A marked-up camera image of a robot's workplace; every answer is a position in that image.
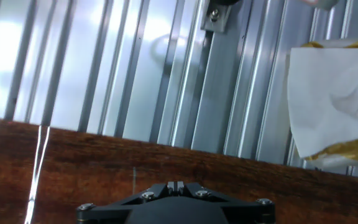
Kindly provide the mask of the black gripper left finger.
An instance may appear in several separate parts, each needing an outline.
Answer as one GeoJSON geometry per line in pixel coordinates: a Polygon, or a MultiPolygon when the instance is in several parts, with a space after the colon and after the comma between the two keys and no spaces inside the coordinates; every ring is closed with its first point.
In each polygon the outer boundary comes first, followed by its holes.
{"type": "Polygon", "coordinates": [[[141,205],[176,194],[176,182],[153,184],[148,189],[109,205],[85,203],[76,208],[77,224],[125,223],[131,212],[141,205]]]}

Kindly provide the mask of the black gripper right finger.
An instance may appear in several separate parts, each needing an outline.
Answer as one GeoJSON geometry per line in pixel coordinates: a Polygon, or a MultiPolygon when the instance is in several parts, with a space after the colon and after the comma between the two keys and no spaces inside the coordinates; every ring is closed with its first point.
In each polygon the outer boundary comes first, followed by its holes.
{"type": "Polygon", "coordinates": [[[260,198],[254,202],[239,200],[200,186],[198,183],[175,183],[175,196],[186,199],[184,208],[190,217],[211,218],[215,223],[275,223],[275,204],[260,198]]]}

